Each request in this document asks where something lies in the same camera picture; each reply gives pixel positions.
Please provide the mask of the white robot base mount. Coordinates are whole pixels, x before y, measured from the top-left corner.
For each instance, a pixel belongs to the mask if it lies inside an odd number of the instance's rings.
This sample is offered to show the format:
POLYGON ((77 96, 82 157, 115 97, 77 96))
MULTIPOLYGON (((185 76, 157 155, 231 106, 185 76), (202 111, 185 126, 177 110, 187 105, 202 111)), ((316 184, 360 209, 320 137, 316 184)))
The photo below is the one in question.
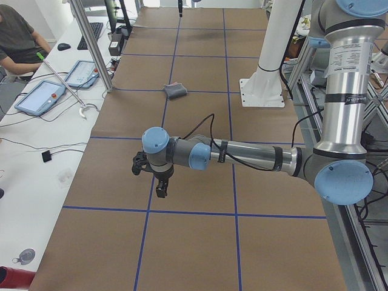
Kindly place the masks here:
POLYGON ((249 79, 239 80, 242 106, 285 106, 280 71, 294 24, 299 20, 303 6, 302 1, 273 1, 256 72, 249 79))

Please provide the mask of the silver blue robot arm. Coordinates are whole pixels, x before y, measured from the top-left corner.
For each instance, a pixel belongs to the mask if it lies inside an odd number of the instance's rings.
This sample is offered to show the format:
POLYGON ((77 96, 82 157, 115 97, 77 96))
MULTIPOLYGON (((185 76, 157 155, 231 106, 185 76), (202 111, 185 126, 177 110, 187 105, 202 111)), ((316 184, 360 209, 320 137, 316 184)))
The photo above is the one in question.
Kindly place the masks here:
POLYGON ((210 161, 242 164, 266 172, 286 172, 306 180, 325 200, 350 205, 372 190, 373 176, 361 145, 374 40, 386 26, 386 1, 313 1, 308 39, 328 48, 329 63, 322 134, 311 149, 253 145, 196 135, 169 136, 160 127, 142 135, 132 172, 150 172, 156 194, 167 195, 174 166, 205 170, 210 161))

